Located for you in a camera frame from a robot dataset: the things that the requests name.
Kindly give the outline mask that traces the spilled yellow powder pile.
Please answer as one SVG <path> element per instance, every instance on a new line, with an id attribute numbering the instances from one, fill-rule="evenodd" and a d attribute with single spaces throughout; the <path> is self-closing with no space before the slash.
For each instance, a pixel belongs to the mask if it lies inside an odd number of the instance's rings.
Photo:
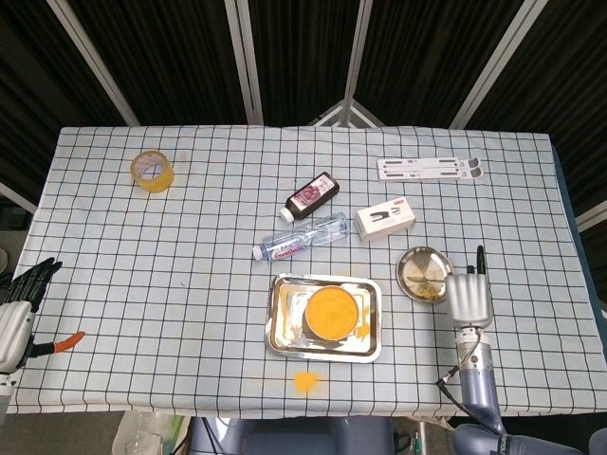
<path id="1" fill-rule="evenodd" d="M 322 378 L 314 372 L 298 371 L 293 376 L 293 385 L 296 393 L 310 394 L 321 384 Z"/>

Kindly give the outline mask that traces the rectangular steel tray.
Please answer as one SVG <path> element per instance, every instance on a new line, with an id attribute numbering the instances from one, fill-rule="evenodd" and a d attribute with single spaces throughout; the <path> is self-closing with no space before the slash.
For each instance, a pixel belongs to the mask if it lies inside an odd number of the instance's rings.
<path id="1" fill-rule="evenodd" d="M 336 285 L 356 300 L 356 328 L 341 340 L 317 337 L 308 327 L 304 310 L 320 288 Z M 276 353 L 310 360 L 371 363 L 381 350 L 381 290 L 368 279 L 331 275 L 280 274 L 275 277 L 268 301 L 268 346 Z"/>

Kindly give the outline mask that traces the white screen frame post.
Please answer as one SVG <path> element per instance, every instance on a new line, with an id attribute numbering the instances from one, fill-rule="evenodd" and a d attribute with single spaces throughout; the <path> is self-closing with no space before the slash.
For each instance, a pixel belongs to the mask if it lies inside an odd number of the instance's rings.
<path id="1" fill-rule="evenodd" d="M 341 127 L 346 127 L 350 121 L 373 4 L 374 0 L 359 0 L 359 12 L 340 112 L 339 125 Z"/>
<path id="2" fill-rule="evenodd" d="M 264 125 L 248 0 L 224 0 L 248 124 Z"/>
<path id="3" fill-rule="evenodd" d="M 139 126 L 140 122 L 135 112 L 69 2 L 46 0 L 46 3 L 125 123 L 131 127 Z"/>
<path id="4" fill-rule="evenodd" d="M 607 221 L 607 199 L 576 217 L 578 232 Z"/>
<path id="5" fill-rule="evenodd" d="M 35 204 L 31 203 L 24 196 L 12 190 L 2 182 L 0 182 L 0 194 L 29 213 L 34 214 L 37 210 L 37 206 Z"/>
<path id="6" fill-rule="evenodd" d="M 450 124 L 464 129 L 550 0 L 524 0 Z"/>

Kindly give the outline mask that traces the white screen foot bracket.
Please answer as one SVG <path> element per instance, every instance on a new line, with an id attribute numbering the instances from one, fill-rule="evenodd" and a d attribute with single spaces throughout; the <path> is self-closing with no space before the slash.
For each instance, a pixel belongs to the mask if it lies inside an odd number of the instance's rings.
<path id="1" fill-rule="evenodd" d="M 361 103 L 353 100 L 347 113 L 344 112 L 342 102 L 338 102 L 316 118 L 313 118 L 309 126 L 364 129 L 385 127 L 385 123 Z"/>

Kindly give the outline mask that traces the bowl of yellow powder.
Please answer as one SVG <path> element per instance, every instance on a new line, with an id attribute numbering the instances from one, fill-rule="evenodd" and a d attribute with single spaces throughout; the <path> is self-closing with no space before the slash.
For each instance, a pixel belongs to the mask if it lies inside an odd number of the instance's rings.
<path id="1" fill-rule="evenodd" d="M 348 291 L 336 285 L 327 285 L 309 298 L 304 318 L 317 337 L 337 341 L 348 337 L 356 328 L 359 308 Z"/>

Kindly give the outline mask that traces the white black-grid tablecloth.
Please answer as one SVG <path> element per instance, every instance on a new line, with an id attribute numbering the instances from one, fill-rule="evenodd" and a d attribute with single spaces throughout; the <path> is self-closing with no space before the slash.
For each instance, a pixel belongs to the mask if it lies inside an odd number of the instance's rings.
<path id="1" fill-rule="evenodd" d="M 149 193 L 130 174 L 158 150 L 175 180 Z M 473 180 L 381 181 L 377 161 L 478 158 Z M 399 196 L 416 220 L 269 263 L 252 247 L 285 229 L 279 209 L 320 173 L 339 193 L 318 217 L 353 216 Z M 421 127 L 83 127 L 61 131 L 18 267 L 63 263 L 34 320 L 40 342 L 83 331 L 71 350 L 14 376 L 11 412 L 163 410 L 222 417 L 448 415 L 437 378 L 456 359 L 444 305 L 411 300 L 395 266 L 413 246 L 457 272 L 487 257 L 488 328 L 502 412 L 607 410 L 607 361 L 549 138 Z M 372 363 L 286 358 L 265 342 L 282 273 L 353 276 L 382 295 Z M 296 393 L 298 371 L 320 386 Z"/>

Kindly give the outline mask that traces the yellow packing tape roll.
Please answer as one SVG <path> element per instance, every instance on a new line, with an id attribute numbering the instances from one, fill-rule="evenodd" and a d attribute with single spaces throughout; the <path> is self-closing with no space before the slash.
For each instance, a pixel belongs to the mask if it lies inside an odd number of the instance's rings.
<path id="1" fill-rule="evenodd" d="M 134 181 L 149 193 L 167 190 L 175 180 L 175 171 L 168 158 L 158 150 L 137 155 L 130 165 Z"/>

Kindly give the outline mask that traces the round steel plate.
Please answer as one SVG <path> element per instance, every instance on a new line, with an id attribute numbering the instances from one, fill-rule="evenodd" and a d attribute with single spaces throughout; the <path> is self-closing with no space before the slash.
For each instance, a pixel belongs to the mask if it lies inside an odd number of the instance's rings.
<path id="1" fill-rule="evenodd" d="M 401 290 L 411 299 L 435 304 L 445 300 L 446 287 L 443 285 L 420 285 L 404 280 L 405 276 L 426 275 L 438 278 L 453 273 L 450 260 L 440 251 L 429 246 L 416 246 L 405 252 L 396 264 L 396 280 Z"/>

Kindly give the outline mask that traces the dark juice bottle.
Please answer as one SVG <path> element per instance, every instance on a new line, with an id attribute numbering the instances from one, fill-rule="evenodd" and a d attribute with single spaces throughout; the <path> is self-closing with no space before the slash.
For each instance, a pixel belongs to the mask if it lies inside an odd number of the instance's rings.
<path id="1" fill-rule="evenodd" d="M 319 174 L 290 195 L 279 210 L 283 221 L 303 220 L 340 191 L 340 184 L 327 172 Z"/>

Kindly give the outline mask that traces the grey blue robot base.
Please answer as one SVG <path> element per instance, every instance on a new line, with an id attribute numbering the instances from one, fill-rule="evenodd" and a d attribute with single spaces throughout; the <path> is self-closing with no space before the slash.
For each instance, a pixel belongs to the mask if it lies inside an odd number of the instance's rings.
<path id="1" fill-rule="evenodd" d="M 196 418 L 189 455 L 394 455 L 387 417 Z"/>

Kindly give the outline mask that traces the white stapler box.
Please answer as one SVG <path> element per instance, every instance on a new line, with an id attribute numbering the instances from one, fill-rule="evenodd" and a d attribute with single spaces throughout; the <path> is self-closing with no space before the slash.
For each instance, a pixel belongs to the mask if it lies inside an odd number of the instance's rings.
<path id="1" fill-rule="evenodd" d="M 404 196 L 360 209 L 354 225 L 363 242 L 371 242 L 394 232 L 409 228 L 416 217 Z"/>

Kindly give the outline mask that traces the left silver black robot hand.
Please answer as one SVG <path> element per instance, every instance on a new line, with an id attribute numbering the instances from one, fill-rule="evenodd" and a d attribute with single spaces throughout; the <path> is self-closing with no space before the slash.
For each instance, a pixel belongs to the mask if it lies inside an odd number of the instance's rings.
<path id="1" fill-rule="evenodd" d="M 70 350 L 84 338 L 85 332 L 79 331 L 62 341 L 34 342 L 35 316 L 47 286 L 62 265 L 51 257 L 11 280 L 7 295 L 0 303 L 0 374 L 17 372 L 29 358 Z"/>

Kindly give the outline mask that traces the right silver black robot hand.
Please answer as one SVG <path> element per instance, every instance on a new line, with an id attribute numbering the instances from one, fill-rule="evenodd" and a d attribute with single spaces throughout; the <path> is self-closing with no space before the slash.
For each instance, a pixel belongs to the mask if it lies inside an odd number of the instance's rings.
<path id="1" fill-rule="evenodd" d="M 446 276 L 445 291 L 448 313 L 454 327 L 486 329 L 490 325 L 493 306 L 483 246 L 477 247 L 476 267 L 468 266 L 465 274 Z"/>

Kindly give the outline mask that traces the clear plastic bag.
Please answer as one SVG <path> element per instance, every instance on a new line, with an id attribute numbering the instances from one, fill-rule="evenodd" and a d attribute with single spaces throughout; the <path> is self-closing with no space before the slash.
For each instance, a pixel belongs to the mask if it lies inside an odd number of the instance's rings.
<path id="1" fill-rule="evenodd" d="M 120 421 L 112 455 L 183 455 L 190 440 L 191 418 L 129 410 Z"/>

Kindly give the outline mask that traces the clear plastic water bottle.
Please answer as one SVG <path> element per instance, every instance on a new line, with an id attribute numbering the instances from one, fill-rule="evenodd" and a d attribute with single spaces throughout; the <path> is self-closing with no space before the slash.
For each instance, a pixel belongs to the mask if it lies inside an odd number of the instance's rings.
<path id="1" fill-rule="evenodd" d="M 268 262 L 282 260 L 313 247 L 329 245 L 349 233 L 349 220 L 343 213 L 337 213 L 266 237 L 252 247 L 252 258 Z"/>

